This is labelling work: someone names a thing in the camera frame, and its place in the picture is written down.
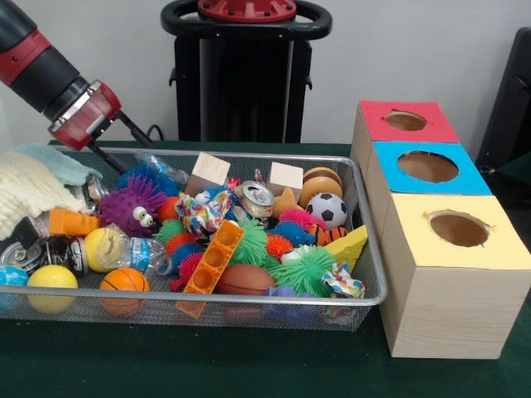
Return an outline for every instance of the metal basket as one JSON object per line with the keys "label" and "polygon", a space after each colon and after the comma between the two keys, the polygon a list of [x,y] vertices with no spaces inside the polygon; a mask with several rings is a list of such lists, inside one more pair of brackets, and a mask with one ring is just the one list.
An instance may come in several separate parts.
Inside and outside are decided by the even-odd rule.
{"label": "metal basket", "polygon": [[[57,147],[86,166],[101,171],[105,185],[114,187],[118,173],[90,152],[76,153]],[[126,164],[136,164],[134,153],[143,149],[108,148]],[[191,172],[198,152],[149,150],[161,157],[175,169]],[[356,264],[353,277],[365,283],[366,295],[354,298],[286,298],[266,296],[244,296],[225,294],[178,294],[169,289],[171,277],[155,276],[149,282],[151,291],[124,292],[99,290],[103,275],[90,273],[79,278],[79,289],[49,289],[0,286],[0,318],[54,320],[63,322],[143,323],[195,326],[237,326],[251,328],[301,328],[319,330],[356,330],[373,305],[381,303],[387,295],[387,284],[378,251],[373,223],[359,168],[348,158],[325,156],[297,156],[253,153],[212,153],[231,164],[229,174],[242,179],[252,179],[256,168],[269,171],[272,161],[278,161],[308,170],[312,167],[329,167],[343,180],[343,199],[348,207],[349,230],[365,224],[368,229],[368,243]],[[12,242],[0,243],[0,250]],[[73,300],[72,305],[58,314],[37,312],[29,303],[33,299],[49,300],[51,305],[61,305],[64,300]],[[115,316],[104,310],[105,300],[115,299],[138,307],[129,316]],[[207,302],[199,319],[189,317],[176,309],[176,302]]]}

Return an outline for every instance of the small football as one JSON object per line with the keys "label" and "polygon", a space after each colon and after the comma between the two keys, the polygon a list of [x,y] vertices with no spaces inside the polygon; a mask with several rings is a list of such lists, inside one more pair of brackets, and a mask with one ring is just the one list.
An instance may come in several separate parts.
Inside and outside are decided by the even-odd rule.
{"label": "small football", "polygon": [[337,195],[326,192],[312,197],[306,211],[318,220],[324,221],[325,229],[344,225],[347,220],[347,206]]}
{"label": "small football", "polygon": [[251,264],[234,264],[223,272],[217,290],[222,294],[259,296],[274,286],[275,280],[265,269]]}

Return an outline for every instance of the table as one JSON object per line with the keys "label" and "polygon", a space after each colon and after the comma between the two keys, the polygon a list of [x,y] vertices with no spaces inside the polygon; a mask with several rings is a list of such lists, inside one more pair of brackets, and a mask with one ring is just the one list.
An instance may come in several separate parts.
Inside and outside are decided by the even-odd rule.
{"label": "table", "polygon": [[[339,144],[156,148],[350,152]],[[498,361],[391,358],[377,308],[355,333],[0,321],[0,336],[0,391],[6,397],[519,398],[531,391],[529,301]]]}

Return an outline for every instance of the orange lego brick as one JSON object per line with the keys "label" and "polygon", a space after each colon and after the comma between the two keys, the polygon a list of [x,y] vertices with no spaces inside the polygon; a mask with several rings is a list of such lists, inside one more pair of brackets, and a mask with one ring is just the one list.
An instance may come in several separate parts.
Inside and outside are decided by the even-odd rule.
{"label": "orange lego brick", "polygon": [[50,210],[48,230],[51,235],[87,236],[98,228],[98,217],[62,209]]}
{"label": "orange lego brick", "polygon": [[[199,261],[183,293],[211,294],[236,247],[240,244],[243,233],[244,230],[239,226],[230,221],[224,221]],[[207,304],[199,302],[177,302],[178,309],[194,318],[201,316],[205,305]]]}

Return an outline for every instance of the purple spiky toy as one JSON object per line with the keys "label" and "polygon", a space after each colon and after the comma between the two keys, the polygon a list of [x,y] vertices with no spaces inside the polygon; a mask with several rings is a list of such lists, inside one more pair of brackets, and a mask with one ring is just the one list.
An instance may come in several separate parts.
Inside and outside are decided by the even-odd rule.
{"label": "purple spiky toy", "polygon": [[150,235],[157,209],[165,201],[166,195],[158,192],[158,185],[153,186],[147,178],[131,176],[125,188],[102,198],[101,225],[115,223],[129,237]]}

